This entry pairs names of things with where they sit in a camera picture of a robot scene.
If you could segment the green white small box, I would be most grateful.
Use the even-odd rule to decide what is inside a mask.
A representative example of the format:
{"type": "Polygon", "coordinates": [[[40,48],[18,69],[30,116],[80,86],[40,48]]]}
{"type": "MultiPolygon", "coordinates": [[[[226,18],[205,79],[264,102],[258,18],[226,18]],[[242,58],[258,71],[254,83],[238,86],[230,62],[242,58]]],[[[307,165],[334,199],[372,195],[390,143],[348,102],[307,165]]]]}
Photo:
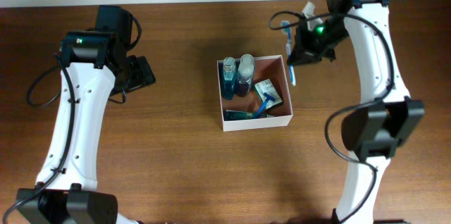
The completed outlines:
{"type": "Polygon", "coordinates": [[[266,99],[266,97],[264,96],[265,92],[268,92],[273,97],[275,97],[275,99],[276,99],[275,101],[268,102],[266,110],[269,110],[273,107],[283,104],[283,99],[279,95],[277,89],[275,88],[275,86],[273,85],[273,83],[270,79],[263,80],[261,82],[256,83],[254,85],[254,90],[256,91],[257,96],[260,98],[262,103],[266,99]]]}

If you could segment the purple foam pump bottle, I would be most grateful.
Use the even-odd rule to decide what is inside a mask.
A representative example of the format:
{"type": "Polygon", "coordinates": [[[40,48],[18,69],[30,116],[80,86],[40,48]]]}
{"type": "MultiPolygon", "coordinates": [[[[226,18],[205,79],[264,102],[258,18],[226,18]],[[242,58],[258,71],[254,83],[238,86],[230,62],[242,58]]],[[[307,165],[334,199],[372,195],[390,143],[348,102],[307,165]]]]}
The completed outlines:
{"type": "Polygon", "coordinates": [[[251,54],[244,54],[240,58],[237,69],[235,93],[239,97],[245,97],[252,88],[255,71],[254,57],[251,54]]]}

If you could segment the blue disposable razor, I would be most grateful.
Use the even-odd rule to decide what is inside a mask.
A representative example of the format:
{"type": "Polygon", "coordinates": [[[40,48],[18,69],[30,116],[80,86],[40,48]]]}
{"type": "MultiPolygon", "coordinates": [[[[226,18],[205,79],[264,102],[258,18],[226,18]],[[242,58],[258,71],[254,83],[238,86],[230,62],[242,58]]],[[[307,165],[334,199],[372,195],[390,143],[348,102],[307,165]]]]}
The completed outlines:
{"type": "Polygon", "coordinates": [[[260,106],[259,110],[256,112],[256,114],[254,115],[254,118],[259,118],[260,115],[266,110],[267,104],[270,101],[275,101],[275,97],[273,97],[271,94],[269,94],[268,92],[264,93],[264,96],[266,97],[266,99],[263,101],[262,105],[260,106]]]}

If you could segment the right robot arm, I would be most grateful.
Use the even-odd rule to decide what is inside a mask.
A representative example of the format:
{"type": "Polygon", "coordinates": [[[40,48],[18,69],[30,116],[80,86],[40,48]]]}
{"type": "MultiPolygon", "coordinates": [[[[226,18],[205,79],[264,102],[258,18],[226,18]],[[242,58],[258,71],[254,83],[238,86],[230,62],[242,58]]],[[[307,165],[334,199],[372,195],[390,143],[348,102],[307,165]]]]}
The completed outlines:
{"type": "Polygon", "coordinates": [[[288,65],[335,60],[334,48],[350,38],[360,81],[360,102],[327,119],[343,116],[342,142],[348,151],[335,152],[348,163],[345,187],[333,209],[332,223],[373,223],[381,179],[395,152],[425,114],[413,100],[397,67],[389,31],[389,0],[326,0],[328,13],[315,27],[314,16],[299,15],[295,45],[288,65]]]}

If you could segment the teal toothpaste tube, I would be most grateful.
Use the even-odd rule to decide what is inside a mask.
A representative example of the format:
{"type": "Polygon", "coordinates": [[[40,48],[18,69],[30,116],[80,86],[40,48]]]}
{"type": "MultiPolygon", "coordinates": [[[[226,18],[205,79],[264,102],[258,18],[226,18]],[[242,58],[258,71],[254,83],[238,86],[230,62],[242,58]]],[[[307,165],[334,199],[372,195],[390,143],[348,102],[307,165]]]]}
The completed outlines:
{"type": "Polygon", "coordinates": [[[226,109],[224,114],[224,121],[234,121],[234,120],[251,120],[257,118],[272,118],[272,115],[266,113],[252,113],[246,111],[235,111],[226,109]]]}

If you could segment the blue white toothbrush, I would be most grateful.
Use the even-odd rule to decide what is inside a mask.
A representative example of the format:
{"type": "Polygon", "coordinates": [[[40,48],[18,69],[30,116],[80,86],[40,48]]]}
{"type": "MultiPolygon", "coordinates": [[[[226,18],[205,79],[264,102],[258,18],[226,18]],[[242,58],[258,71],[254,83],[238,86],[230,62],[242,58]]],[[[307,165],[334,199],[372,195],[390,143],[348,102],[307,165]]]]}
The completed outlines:
{"type": "MultiPolygon", "coordinates": [[[[286,45],[285,45],[285,50],[286,50],[288,58],[290,58],[291,53],[292,53],[292,33],[291,33],[291,29],[288,27],[289,24],[290,24],[290,22],[288,20],[282,20],[280,23],[280,26],[283,27],[282,32],[285,35],[287,35],[287,38],[288,38],[286,45]]],[[[297,81],[296,81],[296,77],[295,77],[294,67],[289,65],[288,70],[289,70],[291,85],[293,87],[295,87],[297,84],[297,81]]]]}

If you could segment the teal mouthwash bottle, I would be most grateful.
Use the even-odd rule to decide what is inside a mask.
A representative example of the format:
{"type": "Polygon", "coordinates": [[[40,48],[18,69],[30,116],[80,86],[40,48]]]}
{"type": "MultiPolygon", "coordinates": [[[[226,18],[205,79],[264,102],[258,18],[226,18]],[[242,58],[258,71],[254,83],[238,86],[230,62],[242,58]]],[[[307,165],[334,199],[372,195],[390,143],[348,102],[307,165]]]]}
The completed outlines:
{"type": "Polygon", "coordinates": [[[223,60],[222,70],[222,93],[223,98],[231,100],[235,94],[235,81],[237,75],[236,62],[234,58],[227,57],[223,60]]]}

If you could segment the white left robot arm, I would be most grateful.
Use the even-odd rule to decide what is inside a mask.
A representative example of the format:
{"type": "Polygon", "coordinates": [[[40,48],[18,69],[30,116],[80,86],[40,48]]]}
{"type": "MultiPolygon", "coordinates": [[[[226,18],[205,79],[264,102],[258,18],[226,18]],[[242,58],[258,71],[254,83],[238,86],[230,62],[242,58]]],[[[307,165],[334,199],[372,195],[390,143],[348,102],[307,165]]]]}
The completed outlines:
{"type": "Polygon", "coordinates": [[[129,55],[142,28],[120,6],[98,8],[93,28],[68,32],[55,55],[61,71],[54,132],[35,186],[19,189],[3,215],[18,211],[29,223],[131,223],[112,194],[97,191],[97,152],[104,111],[116,94],[156,82],[147,59],[129,55]]]}

